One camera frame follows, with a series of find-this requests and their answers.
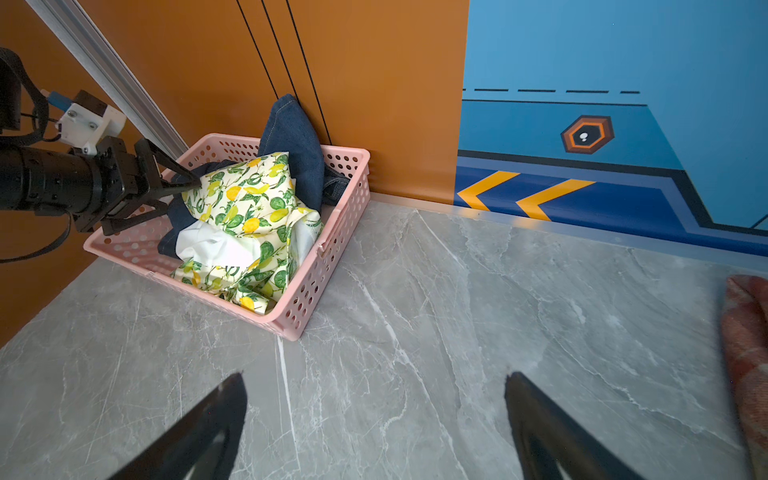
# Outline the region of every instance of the orange panel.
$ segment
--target orange panel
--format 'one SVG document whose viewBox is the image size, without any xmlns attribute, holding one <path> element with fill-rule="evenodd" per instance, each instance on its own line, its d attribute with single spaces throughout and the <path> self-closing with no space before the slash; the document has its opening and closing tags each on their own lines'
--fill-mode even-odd
<svg viewBox="0 0 768 480">
<path fill-rule="evenodd" d="M 58 91 L 70 98 L 78 91 L 86 90 L 111 103 L 93 78 L 24 0 L 7 0 L 3 3 L 0 45 L 10 48 L 21 57 L 29 77 L 38 88 Z M 31 110 L 32 102 L 23 93 L 22 112 L 29 113 Z M 51 107 L 50 113 L 52 118 L 58 118 L 63 112 Z M 52 123 L 49 125 L 47 137 L 54 137 L 57 132 Z M 19 133 L 31 131 L 28 118 L 22 118 L 22 127 L 24 130 Z M 130 122 L 126 123 L 121 137 L 130 151 L 133 151 L 133 144 L 141 138 Z M 53 151 L 66 151 L 69 148 L 58 142 L 40 142 L 35 147 Z M 65 224 L 63 217 L 36 217 L 31 212 L 0 211 L 0 257 L 16 257 L 43 247 L 58 237 Z M 0 289 L 0 305 L 3 309 L 0 346 L 5 345 L 94 260 L 95 257 L 86 253 L 82 247 L 87 237 L 87 234 L 72 233 L 65 244 L 54 252 L 32 260 L 0 265 L 0 277 L 3 279 L 3 287 Z"/>
<path fill-rule="evenodd" d="M 264 3 L 325 142 L 286 2 Z M 188 144 L 261 135 L 275 95 L 235 0 L 81 4 Z M 277 93 L 293 93 L 261 1 L 240 4 Z M 371 150 L 374 191 L 451 203 L 468 0 L 290 6 L 333 143 Z"/>
</svg>

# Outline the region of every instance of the gray marble surface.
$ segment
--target gray marble surface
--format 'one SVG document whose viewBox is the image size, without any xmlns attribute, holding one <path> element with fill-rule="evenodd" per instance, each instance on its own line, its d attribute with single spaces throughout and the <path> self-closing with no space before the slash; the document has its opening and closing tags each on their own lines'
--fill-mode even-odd
<svg viewBox="0 0 768 480">
<path fill-rule="evenodd" d="M 372 202 L 296 343 L 97 260 L 0 350 L 0 477 L 106 478 L 218 382 L 233 478 L 521 478 L 521 370 L 648 478 L 748 478 L 734 268 Z"/>
</svg>

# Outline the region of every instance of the lemon print fabric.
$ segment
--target lemon print fabric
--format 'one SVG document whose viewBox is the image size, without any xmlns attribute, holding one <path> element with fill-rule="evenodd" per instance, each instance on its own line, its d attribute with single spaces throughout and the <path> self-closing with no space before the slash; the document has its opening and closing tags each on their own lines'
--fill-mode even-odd
<svg viewBox="0 0 768 480">
<path fill-rule="evenodd" d="M 171 276 L 256 313 L 274 306 L 299 266 L 290 252 L 293 226 L 302 223 L 315 238 L 323 228 L 317 211 L 306 208 L 294 193 L 287 152 L 206 174 L 200 188 L 181 196 L 193 217 L 258 242 L 261 256 L 247 267 L 183 258 Z"/>
</svg>

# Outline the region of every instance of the pink plastic basket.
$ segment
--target pink plastic basket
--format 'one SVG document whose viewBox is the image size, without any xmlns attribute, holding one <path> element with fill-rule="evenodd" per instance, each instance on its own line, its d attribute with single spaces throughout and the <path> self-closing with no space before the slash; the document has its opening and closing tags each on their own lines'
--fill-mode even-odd
<svg viewBox="0 0 768 480">
<path fill-rule="evenodd" d="M 248 161 L 258 156 L 259 140 L 251 137 L 209 134 L 201 138 L 177 162 L 192 169 L 211 161 L 226 159 Z M 170 230 L 170 221 L 166 216 L 110 237 L 105 237 L 100 228 L 85 241 L 83 247 L 88 252 L 119 263 L 179 293 L 231 313 L 288 340 L 297 340 L 304 331 L 307 320 L 310 319 L 333 269 L 336 268 L 360 220 L 362 211 L 370 200 L 368 188 L 370 153 L 367 150 L 323 145 L 323 155 L 325 162 L 331 168 L 349 177 L 349 186 L 335 208 L 323 209 L 323 220 L 326 223 L 323 232 L 293 280 L 288 284 L 283 297 L 266 315 L 252 313 L 234 303 L 170 278 L 168 274 L 180 265 L 180 261 L 157 252 L 158 241 Z M 166 180 L 170 180 L 173 172 L 167 170 L 163 176 Z M 142 207 L 139 211 L 143 212 L 148 208 Z"/>
</svg>

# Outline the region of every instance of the red plaid fabric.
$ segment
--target red plaid fabric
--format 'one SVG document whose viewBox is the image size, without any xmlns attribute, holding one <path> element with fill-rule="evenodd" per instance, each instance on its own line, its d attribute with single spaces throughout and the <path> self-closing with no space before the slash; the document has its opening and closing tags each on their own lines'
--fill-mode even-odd
<svg viewBox="0 0 768 480">
<path fill-rule="evenodd" d="M 723 348 L 755 478 L 768 480 L 768 280 L 727 280 Z"/>
</svg>

